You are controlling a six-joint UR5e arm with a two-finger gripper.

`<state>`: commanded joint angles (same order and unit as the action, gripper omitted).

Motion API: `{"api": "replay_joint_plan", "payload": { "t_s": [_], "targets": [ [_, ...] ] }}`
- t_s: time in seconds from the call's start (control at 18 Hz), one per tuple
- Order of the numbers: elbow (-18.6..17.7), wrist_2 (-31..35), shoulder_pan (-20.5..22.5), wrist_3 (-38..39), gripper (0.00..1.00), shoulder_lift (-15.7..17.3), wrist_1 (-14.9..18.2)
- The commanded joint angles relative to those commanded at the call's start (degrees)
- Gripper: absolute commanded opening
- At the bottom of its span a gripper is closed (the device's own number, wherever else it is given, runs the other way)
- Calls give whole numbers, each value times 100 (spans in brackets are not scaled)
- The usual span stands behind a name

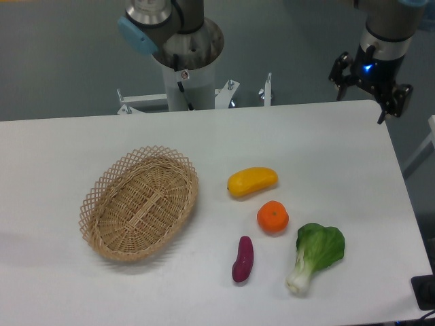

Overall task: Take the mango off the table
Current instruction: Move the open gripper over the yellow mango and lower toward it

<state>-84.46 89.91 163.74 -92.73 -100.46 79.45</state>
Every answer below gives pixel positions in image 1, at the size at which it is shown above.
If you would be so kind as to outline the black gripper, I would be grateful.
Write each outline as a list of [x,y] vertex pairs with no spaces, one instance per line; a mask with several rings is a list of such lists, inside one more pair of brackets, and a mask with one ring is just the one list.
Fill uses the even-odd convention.
[[[407,110],[414,87],[410,84],[396,85],[396,76],[404,56],[394,60],[381,60],[358,48],[353,62],[348,52],[343,52],[332,65],[328,79],[337,88],[337,101],[346,95],[349,86],[357,86],[373,95],[381,107],[377,123],[382,124],[388,116],[401,117]],[[350,67],[350,75],[344,75]]]

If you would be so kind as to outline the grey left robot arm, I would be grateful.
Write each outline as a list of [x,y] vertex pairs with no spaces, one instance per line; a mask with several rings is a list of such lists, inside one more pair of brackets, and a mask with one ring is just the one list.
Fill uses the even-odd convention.
[[[355,86],[381,107],[381,118],[398,117],[413,93],[396,76],[427,3],[354,1],[366,12],[366,26],[355,56],[342,53],[329,80],[338,98]],[[219,26],[204,15],[202,1],[127,1],[118,30],[127,44],[161,66],[170,111],[226,108],[232,85],[215,92],[214,65],[224,47]]]

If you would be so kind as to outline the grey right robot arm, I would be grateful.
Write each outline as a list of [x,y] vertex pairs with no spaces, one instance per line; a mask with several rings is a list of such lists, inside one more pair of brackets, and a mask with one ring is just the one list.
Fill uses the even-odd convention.
[[328,79],[338,88],[341,100],[356,86],[372,95],[384,111],[399,114],[413,87],[398,84],[397,74],[428,5],[427,1],[352,1],[367,14],[355,57],[343,52],[334,62]]

